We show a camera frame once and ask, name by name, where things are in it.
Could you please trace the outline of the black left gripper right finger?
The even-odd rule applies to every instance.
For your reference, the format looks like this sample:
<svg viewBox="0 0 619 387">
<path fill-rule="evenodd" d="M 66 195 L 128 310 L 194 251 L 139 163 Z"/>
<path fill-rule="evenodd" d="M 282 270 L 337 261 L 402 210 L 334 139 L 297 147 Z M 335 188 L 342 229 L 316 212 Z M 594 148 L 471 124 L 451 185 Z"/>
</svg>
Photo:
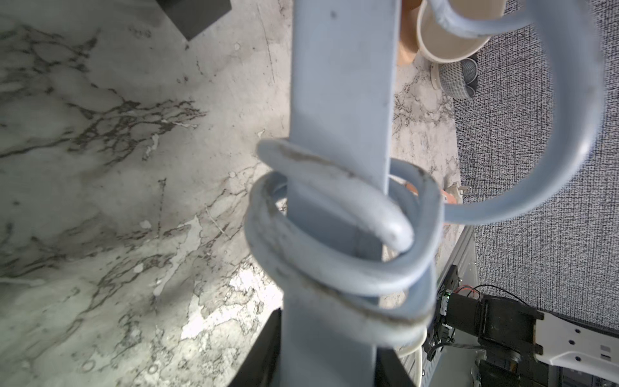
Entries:
<svg viewBox="0 0 619 387">
<path fill-rule="evenodd" d="M 376 387 L 415 387 L 393 349 L 378 348 Z"/>
</svg>

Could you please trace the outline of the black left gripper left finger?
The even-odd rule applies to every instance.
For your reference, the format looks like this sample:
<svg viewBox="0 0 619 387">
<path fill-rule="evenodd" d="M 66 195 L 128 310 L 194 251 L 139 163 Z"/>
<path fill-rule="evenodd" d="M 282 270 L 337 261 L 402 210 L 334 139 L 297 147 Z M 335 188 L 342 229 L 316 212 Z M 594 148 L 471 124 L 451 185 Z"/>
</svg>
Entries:
<svg viewBox="0 0 619 387">
<path fill-rule="evenodd" d="M 229 387 L 268 387 L 272 383 L 280 355 L 281 309 L 269 319 L 252 345 Z"/>
</svg>

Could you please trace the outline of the pink power strip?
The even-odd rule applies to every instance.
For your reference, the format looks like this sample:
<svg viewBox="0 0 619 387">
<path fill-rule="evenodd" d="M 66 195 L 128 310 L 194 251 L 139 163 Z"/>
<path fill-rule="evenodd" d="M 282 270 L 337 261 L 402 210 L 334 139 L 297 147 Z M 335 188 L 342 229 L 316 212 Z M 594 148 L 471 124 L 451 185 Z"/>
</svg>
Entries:
<svg viewBox="0 0 619 387">
<path fill-rule="evenodd" d="M 427 189 L 423 189 L 420 185 L 414 185 L 403 178 L 398 178 L 397 182 L 401 183 L 410 193 L 418 197 L 423 197 L 427 193 Z M 459 190 L 438 190 L 446 205 L 459 205 L 462 203 L 462 198 L 459 196 Z"/>
</svg>

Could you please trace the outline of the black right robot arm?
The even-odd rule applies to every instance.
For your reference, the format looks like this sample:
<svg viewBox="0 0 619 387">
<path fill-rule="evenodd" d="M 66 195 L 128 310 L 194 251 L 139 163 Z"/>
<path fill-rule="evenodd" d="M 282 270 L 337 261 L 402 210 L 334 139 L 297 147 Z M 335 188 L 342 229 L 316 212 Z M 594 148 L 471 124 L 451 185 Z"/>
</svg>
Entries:
<svg viewBox="0 0 619 387">
<path fill-rule="evenodd" d="M 475 312 L 482 386 L 559 386 L 564 370 L 618 385 L 617 337 L 507 298 L 482 298 Z"/>
</svg>

